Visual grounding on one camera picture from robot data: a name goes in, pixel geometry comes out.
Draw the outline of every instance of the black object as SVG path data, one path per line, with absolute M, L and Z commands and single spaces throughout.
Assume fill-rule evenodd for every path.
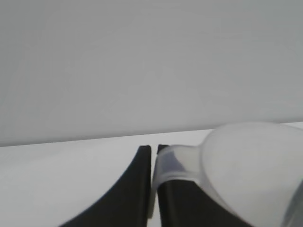
M 158 153 L 167 147 L 159 145 Z M 167 181 L 158 188 L 162 227 L 252 227 L 232 215 L 194 182 Z
M 95 204 L 61 227 L 146 227 L 151 153 L 150 146 L 140 146 L 113 187 Z

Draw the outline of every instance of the white surface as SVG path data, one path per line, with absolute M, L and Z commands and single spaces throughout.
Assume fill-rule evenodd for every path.
M 102 196 L 139 145 L 152 145 L 153 166 L 158 144 L 198 145 L 210 131 L 1 147 L 0 226 L 58 226 Z M 149 227 L 160 227 L 157 205 Z
M 299 121 L 302 8 L 1 0 L 0 145 Z

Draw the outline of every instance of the gray wall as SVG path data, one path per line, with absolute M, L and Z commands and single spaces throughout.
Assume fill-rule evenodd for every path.
M 2 0 L 0 145 L 302 121 L 302 9 Z

